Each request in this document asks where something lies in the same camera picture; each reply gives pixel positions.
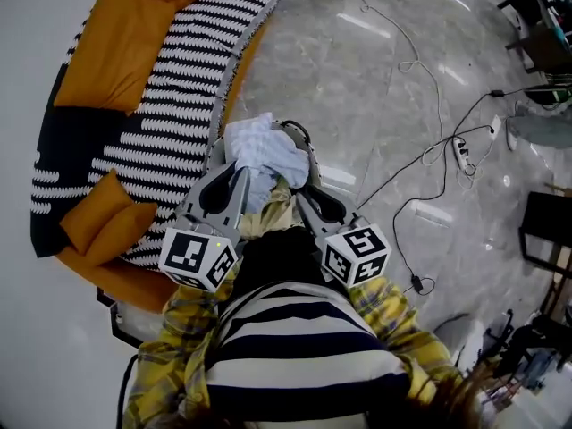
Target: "white wall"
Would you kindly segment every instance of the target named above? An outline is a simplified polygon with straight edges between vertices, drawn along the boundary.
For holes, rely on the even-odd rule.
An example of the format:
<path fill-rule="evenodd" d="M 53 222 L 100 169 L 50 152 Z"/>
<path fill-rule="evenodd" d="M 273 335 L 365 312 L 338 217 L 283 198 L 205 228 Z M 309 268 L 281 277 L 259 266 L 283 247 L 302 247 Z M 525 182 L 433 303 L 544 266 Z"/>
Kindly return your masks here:
<path fill-rule="evenodd" d="M 544 385 L 538 395 L 539 404 L 563 427 L 572 417 L 572 364 L 565 364 L 561 373 L 554 370 L 547 374 Z"/>
<path fill-rule="evenodd" d="M 95 0 L 0 0 L 0 419 L 108 429 L 134 349 L 95 288 L 29 241 L 31 169 L 59 64 Z"/>

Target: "white cable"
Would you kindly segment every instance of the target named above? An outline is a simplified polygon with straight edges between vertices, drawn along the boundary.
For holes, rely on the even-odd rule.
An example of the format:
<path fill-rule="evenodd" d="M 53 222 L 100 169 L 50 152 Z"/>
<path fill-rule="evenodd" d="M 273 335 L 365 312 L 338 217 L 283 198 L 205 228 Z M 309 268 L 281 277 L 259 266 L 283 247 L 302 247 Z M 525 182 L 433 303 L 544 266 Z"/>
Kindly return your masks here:
<path fill-rule="evenodd" d="M 391 17 L 387 16 L 386 14 L 382 13 L 380 10 L 378 10 L 374 6 L 370 5 L 367 2 L 367 0 L 361 0 L 361 1 L 363 2 L 363 4 L 361 5 L 360 10 L 363 13 L 367 13 L 369 10 L 374 10 L 376 13 L 378 13 L 380 16 L 382 16 L 385 20 L 387 20 L 391 24 L 393 24 L 403 34 L 403 36 L 407 39 L 408 43 L 411 45 L 411 48 L 413 49 L 413 52 L 415 54 L 415 60 L 400 62 L 398 65 L 398 70 L 401 73 L 405 74 L 405 73 L 409 73 L 415 65 L 421 65 L 425 69 L 425 71 L 429 74 L 429 76 L 431 77 L 433 82 L 435 83 L 435 89 L 437 91 L 437 116 L 439 117 L 439 138 L 437 139 L 437 141 L 443 140 L 443 119 L 442 119 L 442 115 L 441 115 L 441 88 L 439 87 L 439 81 L 437 81 L 437 79 L 435 78 L 435 76 L 433 75 L 431 70 L 429 70 L 429 67 L 427 67 L 427 65 L 425 65 L 423 62 L 421 62 L 421 58 L 419 56 L 419 51 L 417 50 L 417 46 L 415 45 L 415 43 L 413 42 L 411 37 L 408 35 L 408 33 L 396 21 L 394 21 Z M 444 141 L 442 143 L 437 143 L 435 145 L 431 145 L 430 147 L 428 147 L 424 151 L 423 156 L 421 157 L 421 163 L 426 167 L 435 164 L 435 162 L 437 162 L 441 158 L 443 151 L 445 150 L 446 145 L 447 145 L 447 142 Z M 437 147 L 441 147 L 441 149 L 439 150 L 439 154 L 431 162 L 426 162 L 425 156 L 427 156 L 431 151 L 433 151 Z"/>

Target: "hair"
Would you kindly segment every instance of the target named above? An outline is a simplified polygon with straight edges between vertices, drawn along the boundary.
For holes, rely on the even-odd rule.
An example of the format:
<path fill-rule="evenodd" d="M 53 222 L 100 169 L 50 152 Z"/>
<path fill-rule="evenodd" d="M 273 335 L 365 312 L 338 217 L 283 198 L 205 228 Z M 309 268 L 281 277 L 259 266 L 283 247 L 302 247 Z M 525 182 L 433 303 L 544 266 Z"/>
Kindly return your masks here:
<path fill-rule="evenodd" d="M 370 429 L 383 427 L 439 427 L 439 429 L 478 429 L 481 415 L 476 394 L 481 388 L 483 374 L 471 374 L 466 379 L 451 376 L 438 383 L 431 402 L 415 398 L 392 402 L 391 409 L 380 406 L 366 415 Z"/>

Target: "black cable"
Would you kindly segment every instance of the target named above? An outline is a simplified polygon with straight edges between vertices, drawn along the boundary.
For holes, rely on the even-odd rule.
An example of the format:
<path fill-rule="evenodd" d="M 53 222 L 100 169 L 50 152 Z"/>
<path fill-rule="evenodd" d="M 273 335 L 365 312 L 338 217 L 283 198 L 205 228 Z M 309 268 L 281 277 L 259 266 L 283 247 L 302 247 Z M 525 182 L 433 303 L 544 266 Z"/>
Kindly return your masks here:
<path fill-rule="evenodd" d="M 473 127 L 472 129 L 469 130 L 465 130 L 462 131 L 460 133 L 457 134 L 451 134 L 448 137 L 437 141 L 437 143 L 435 143 L 436 145 L 439 145 L 441 143 L 443 143 L 444 141 L 449 141 L 452 140 L 454 137 L 458 137 L 459 135 L 465 135 L 466 133 L 471 133 L 475 130 L 480 130 L 480 129 L 492 129 L 492 127 L 490 125 L 480 125 L 478 127 Z M 411 165 L 413 165 L 415 162 L 417 162 L 419 159 L 421 159 L 421 157 L 423 157 L 423 154 L 425 153 L 425 151 L 423 153 L 421 153 L 419 156 L 417 156 L 415 159 L 413 159 L 411 162 L 409 162 L 408 164 L 402 166 L 398 171 L 396 171 L 387 181 L 385 181 L 381 186 L 379 186 L 378 188 L 376 188 L 374 190 L 374 192 L 372 192 L 369 196 L 367 196 L 367 198 L 365 200 L 363 200 L 358 206 L 357 209 L 359 210 L 360 208 L 362 208 L 367 202 L 369 202 L 374 196 L 375 194 L 377 194 L 380 190 L 382 190 L 383 188 L 385 188 L 385 186 L 387 186 L 389 183 L 391 183 L 393 180 L 395 180 L 395 178 L 397 177 L 397 175 L 399 175 L 401 172 L 403 172 L 405 169 L 408 169 Z"/>
<path fill-rule="evenodd" d="M 430 278 L 429 276 L 424 276 L 423 278 L 419 279 L 420 282 L 424 282 L 425 280 L 429 280 L 430 282 L 433 282 L 433 286 L 427 292 L 424 292 L 424 293 L 418 292 L 417 294 L 419 294 L 420 296 L 428 296 L 429 294 L 431 294 L 433 292 L 433 290 L 435 289 L 435 285 L 437 284 L 435 282 L 435 280 L 433 278 Z M 408 290 L 412 290 L 413 288 L 415 288 L 415 286 L 409 286 L 406 290 L 403 291 L 403 293 L 405 294 Z"/>
<path fill-rule="evenodd" d="M 445 194 L 445 190 L 447 189 L 447 144 L 450 141 L 452 141 L 454 138 L 458 137 L 459 135 L 463 135 L 463 134 L 466 134 L 466 133 L 469 133 L 469 132 L 472 132 L 475 130 L 484 129 L 484 128 L 489 128 L 490 130 L 492 130 L 492 127 L 490 125 L 482 125 L 482 126 L 477 126 L 477 127 L 472 128 L 472 129 L 457 133 L 458 129 L 460 128 L 461 125 L 463 125 L 463 123 L 465 122 L 467 117 L 471 114 L 471 112 L 488 96 L 505 97 L 505 96 L 510 96 L 512 94 L 516 94 L 517 92 L 520 92 L 521 90 L 523 90 L 523 89 L 513 90 L 512 92 L 509 92 L 506 94 L 502 90 L 492 90 L 491 92 L 483 94 L 482 96 L 480 96 L 478 98 L 478 100 L 476 100 L 473 103 L 473 105 L 468 109 L 468 111 L 465 113 L 465 115 L 461 118 L 461 120 L 458 122 L 457 126 L 455 127 L 455 130 L 453 131 L 453 133 L 451 135 L 449 135 L 448 137 L 446 137 L 445 139 L 442 139 L 433 145 L 433 148 L 435 148 L 443 142 L 445 144 L 445 148 L 443 149 L 443 165 L 444 165 L 443 168 L 444 168 L 444 170 L 443 170 L 443 187 L 441 189 L 441 192 L 439 194 L 437 194 L 436 196 L 432 196 L 429 198 L 409 198 L 400 207 L 400 209 L 398 209 L 397 212 L 393 215 L 392 228 L 393 228 L 393 237 L 395 238 L 395 244 L 396 244 L 397 250 L 399 251 L 399 253 L 401 255 L 401 258 L 403 259 L 403 262 L 405 263 L 406 267 L 408 268 L 408 270 L 411 273 L 411 282 L 413 283 L 413 285 L 411 287 L 407 288 L 404 291 L 404 293 L 407 292 L 408 290 L 414 288 L 415 291 L 417 292 L 417 294 L 419 294 L 419 295 L 422 295 L 422 296 L 429 295 L 435 289 L 436 282 L 433 278 L 429 278 L 428 276 L 423 277 L 423 278 L 419 278 L 417 275 L 415 275 L 415 273 L 411 269 L 411 266 L 409 265 L 407 259 L 405 258 L 405 255 L 403 254 L 403 251 L 401 250 L 400 241 L 399 241 L 398 236 L 397 236 L 397 229 L 395 227 L 395 221 L 397 219 L 397 216 L 401 213 L 401 211 L 403 211 L 403 209 L 408 205 L 408 203 L 413 201 L 413 200 L 430 201 L 430 200 L 435 200 L 435 199 L 437 199 L 437 198 L 439 198 Z M 372 192 L 372 194 L 370 194 L 364 201 L 362 201 L 359 204 L 359 206 L 357 207 L 357 209 L 359 210 L 362 206 L 364 206 L 367 202 L 369 202 L 369 200 L 371 200 L 373 196 L 375 196 L 380 190 L 382 190 L 385 186 L 387 186 L 390 182 L 392 182 L 397 177 L 397 175 L 399 175 L 401 172 L 403 172 L 404 170 L 409 168 L 411 165 L 413 165 L 415 162 L 417 162 L 419 159 L 421 159 L 424 154 L 425 154 L 425 151 L 423 153 L 421 153 L 421 155 L 419 155 L 418 157 L 413 159 L 411 162 L 409 162 L 408 164 L 401 167 L 398 171 L 396 171 L 389 178 L 389 180 L 384 182 L 379 188 L 375 189 L 374 192 Z M 429 291 L 422 293 L 421 292 L 421 289 L 423 289 L 422 282 L 424 280 L 429 280 L 429 281 L 433 282 L 433 287 Z"/>
<path fill-rule="evenodd" d="M 137 360 L 137 355 L 129 360 L 129 364 L 123 373 L 122 387 L 119 390 L 119 399 L 117 400 L 117 418 L 115 419 L 115 429 L 122 429 L 123 424 L 123 402 L 125 401 L 125 391 L 127 390 L 127 382 L 131 376 L 131 369 Z"/>

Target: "gray fabric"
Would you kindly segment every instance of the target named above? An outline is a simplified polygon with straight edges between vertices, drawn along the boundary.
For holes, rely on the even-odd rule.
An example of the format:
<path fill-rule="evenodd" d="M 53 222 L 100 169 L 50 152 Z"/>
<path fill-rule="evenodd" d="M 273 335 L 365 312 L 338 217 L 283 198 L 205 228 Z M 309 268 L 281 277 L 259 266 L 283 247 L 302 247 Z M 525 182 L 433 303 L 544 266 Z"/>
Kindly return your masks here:
<path fill-rule="evenodd" d="M 525 107 L 507 118 L 507 128 L 516 137 L 544 147 L 572 147 L 572 111 L 555 116 L 537 115 Z"/>

